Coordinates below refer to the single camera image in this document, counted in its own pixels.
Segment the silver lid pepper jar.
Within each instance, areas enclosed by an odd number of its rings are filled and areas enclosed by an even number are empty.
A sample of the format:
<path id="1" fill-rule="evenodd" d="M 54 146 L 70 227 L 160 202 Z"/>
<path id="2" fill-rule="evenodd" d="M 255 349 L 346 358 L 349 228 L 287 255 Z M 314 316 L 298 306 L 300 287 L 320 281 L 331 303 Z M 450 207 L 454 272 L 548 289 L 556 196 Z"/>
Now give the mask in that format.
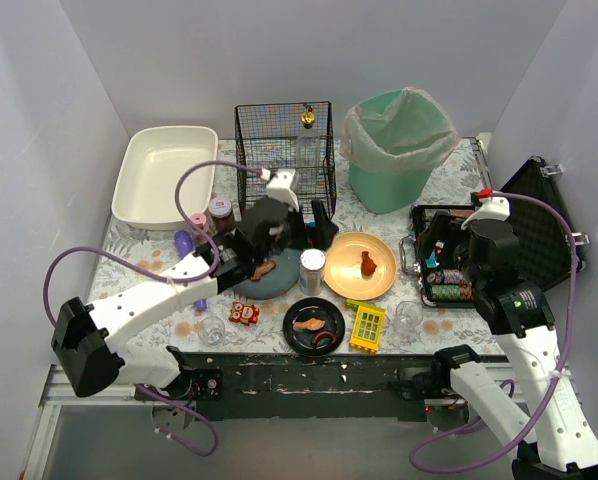
<path id="1" fill-rule="evenodd" d="M 323 251 L 307 249 L 300 255 L 300 289 L 305 295 L 317 296 L 324 283 L 326 257 Z"/>

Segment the brown sauce jar white lid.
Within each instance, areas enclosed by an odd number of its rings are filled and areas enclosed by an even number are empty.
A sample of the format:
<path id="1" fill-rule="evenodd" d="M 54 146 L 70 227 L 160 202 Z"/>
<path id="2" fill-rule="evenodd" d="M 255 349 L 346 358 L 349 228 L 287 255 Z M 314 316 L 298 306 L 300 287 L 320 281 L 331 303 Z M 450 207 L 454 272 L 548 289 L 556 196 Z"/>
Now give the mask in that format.
<path id="1" fill-rule="evenodd" d="M 208 212 L 217 231 L 231 227 L 234 224 L 233 205 L 225 197 L 217 196 L 212 198 L 208 206 Z"/>

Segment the pink lid toothpick jar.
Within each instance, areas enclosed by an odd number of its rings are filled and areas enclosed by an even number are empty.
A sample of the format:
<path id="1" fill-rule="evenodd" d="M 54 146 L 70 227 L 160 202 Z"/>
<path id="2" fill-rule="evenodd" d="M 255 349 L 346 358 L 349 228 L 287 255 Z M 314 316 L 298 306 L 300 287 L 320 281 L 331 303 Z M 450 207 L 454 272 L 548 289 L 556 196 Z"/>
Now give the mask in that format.
<path id="1" fill-rule="evenodd" d="M 190 221 L 198 230 L 203 231 L 205 234 L 209 233 L 209 223 L 204 213 L 192 214 L 190 216 Z M 205 238 L 200 233 L 194 233 L 193 240 L 195 242 L 195 245 L 201 245 L 206 242 Z"/>

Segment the clear glass bottle gold cap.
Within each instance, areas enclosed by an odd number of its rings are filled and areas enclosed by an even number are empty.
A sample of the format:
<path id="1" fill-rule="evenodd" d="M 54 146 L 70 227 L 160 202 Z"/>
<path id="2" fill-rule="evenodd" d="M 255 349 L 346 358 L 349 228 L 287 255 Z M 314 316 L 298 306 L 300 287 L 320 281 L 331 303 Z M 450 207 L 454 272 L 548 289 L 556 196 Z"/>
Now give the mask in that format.
<path id="1" fill-rule="evenodd" d="M 295 141 L 295 166 L 302 183 L 310 183 L 319 162 L 320 138 L 313 106 L 304 105 Z"/>

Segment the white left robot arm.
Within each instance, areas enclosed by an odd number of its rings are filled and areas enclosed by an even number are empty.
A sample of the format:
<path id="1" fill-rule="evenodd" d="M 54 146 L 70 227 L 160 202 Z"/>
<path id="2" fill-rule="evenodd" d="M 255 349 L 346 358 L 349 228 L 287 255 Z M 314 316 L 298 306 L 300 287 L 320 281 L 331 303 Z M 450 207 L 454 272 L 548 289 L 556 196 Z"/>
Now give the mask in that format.
<path id="1" fill-rule="evenodd" d="M 150 272 L 147 281 L 90 304 L 78 297 L 66 301 L 55 320 L 51 348 L 74 393 L 83 398 L 113 384 L 137 384 L 184 396 L 190 382 L 174 349 L 135 347 L 131 339 L 176 311 L 250 279 L 286 249 L 328 248 L 338 228 L 320 201 L 313 201 L 312 209 L 314 223 L 307 225 L 301 211 L 260 199 L 240 221 L 163 273 Z"/>

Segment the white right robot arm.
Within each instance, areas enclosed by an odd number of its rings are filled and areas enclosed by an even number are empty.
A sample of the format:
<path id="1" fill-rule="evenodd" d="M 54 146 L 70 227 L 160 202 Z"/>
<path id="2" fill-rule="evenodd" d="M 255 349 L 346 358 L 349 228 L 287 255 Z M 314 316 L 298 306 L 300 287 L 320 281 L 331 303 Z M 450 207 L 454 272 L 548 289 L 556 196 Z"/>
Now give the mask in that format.
<path id="1" fill-rule="evenodd" d="M 554 317 L 541 289 L 515 266 L 519 240 L 505 207 L 482 206 L 462 227 L 468 244 L 455 258 L 514 372 L 528 413 L 509 398 L 467 345 L 434 355 L 434 375 L 463 397 L 502 445 L 516 479 L 598 479 L 598 439 L 565 372 Z"/>

